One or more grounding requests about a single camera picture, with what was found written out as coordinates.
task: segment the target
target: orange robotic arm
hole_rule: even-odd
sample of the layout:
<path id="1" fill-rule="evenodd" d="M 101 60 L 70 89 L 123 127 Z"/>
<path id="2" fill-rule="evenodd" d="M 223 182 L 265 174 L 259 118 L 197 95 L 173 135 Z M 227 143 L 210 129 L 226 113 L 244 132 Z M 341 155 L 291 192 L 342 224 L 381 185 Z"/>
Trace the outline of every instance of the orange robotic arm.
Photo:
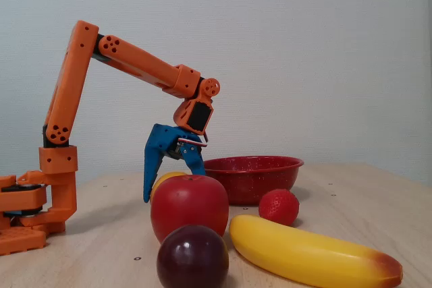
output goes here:
<path id="1" fill-rule="evenodd" d="M 213 112 L 211 97 L 220 90 L 216 79 L 204 79 L 185 65 L 171 66 L 116 36 L 100 35 L 87 22 L 77 22 L 67 47 L 43 126 L 40 171 L 18 179 L 0 177 L 0 255 L 43 247 L 45 235 L 64 231 L 76 211 L 78 155 L 69 138 L 92 57 L 184 98 L 174 121 L 197 135 L 205 134 Z M 46 185 L 51 185 L 52 207 L 42 212 Z M 24 227 L 13 226 L 13 219 Z"/>
<path id="2" fill-rule="evenodd" d="M 216 79 L 205 80 L 194 69 L 174 67 L 114 35 L 103 36 L 98 31 L 97 26 L 83 21 L 78 21 L 72 30 L 45 119 L 45 148 L 68 145 L 92 57 L 168 94 L 185 98 L 175 112 L 175 123 L 192 133 L 205 133 L 213 112 L 211 97 L 220 90 Z"/>

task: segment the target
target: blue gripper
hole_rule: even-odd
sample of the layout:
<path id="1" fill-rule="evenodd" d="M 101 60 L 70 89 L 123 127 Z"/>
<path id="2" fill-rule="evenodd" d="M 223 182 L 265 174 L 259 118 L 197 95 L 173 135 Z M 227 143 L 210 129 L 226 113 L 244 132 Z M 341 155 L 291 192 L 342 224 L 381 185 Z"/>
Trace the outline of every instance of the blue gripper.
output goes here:
<path id="1" fill-rule="evenodd" d="M 201 147 L 182 142 L 179 138 L 201 142 L 196 134 L 180 127 L 154 124 L 144 150 L 144 201 L 150 200 L 150 193 L 164 156 L 183 159 L 193 175 L 205 175 Z"/>

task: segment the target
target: bowl rim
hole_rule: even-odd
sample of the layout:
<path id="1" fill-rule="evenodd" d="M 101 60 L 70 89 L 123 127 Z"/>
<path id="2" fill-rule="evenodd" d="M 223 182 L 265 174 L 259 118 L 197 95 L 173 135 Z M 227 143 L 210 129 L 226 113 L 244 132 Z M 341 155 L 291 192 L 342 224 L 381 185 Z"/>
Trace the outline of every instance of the bowl rim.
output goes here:
<path id="1" fill-rule="evenodd" d="M 278 167 L 278 168 L 271 168 L 271 169 L 256 169 L 256 170 L 218 170 L 218 169 L 208 169 L 205 167 L 205 163 L 207 162 L 213 162 L 218 160 L 225 160 L 225 159 L 234 159 L 234 158 L 284 158 L 284 159 L 291 159 L 295 164 L 293 165 L 287 165 L 285 167 Z M 288 169 L 296 169 L 304 165 L 304 161 L 299 158 L 295 158 L 293 156 L 283 156 L 283 155 L 246 155 L 246 156 L 227 156 L 225 158 L 218 158 L 218 159 L 211 159 L 204 161 L 204 169 L 205 171 L 210 171 L 213 173 L 220 173 L 220 174 L 239 174 L 239 173 L 264 173 L 264 172 L 276 172 L 276 171 L 284 171 Z"/>

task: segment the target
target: apple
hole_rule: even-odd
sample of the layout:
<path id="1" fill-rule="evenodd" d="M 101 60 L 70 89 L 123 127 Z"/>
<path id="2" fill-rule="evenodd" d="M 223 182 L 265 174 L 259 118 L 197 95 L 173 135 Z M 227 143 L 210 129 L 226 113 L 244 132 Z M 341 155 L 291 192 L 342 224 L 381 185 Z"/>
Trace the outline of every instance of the apple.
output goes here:
<path id="1" fill-rule="evenodd" d="M 157 188 L 151 224 L 159 242 L 185 225 L 203 225 L 223 236 L 230 204 L 225 188 L 205 175 L 179 175 Z"/>

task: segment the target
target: yellow lemon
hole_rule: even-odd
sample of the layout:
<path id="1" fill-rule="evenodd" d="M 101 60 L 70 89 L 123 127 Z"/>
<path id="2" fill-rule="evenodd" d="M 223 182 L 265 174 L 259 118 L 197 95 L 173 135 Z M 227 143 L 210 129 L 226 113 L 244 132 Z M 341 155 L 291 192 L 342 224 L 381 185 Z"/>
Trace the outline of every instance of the yellow lemon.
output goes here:
<path id="1" fill-rule="evenodd" d="M 163 183 L 166 179 L 172 178 L 172 177 L 177 177 L 178 175 L 186 175 L 185 172 L 181 172 L 181 171 L 173 171 L 173 172 L 169 172 L 164 174 L 162 177 L 160 177 L 155 184 L 153 185 L 153 188 L 151 190 L 151 194 L 150 194 L 150 203 L 153 200 L 153 196 L 156 192 L 156 189 L 161 185 L 161 183 Z"/>

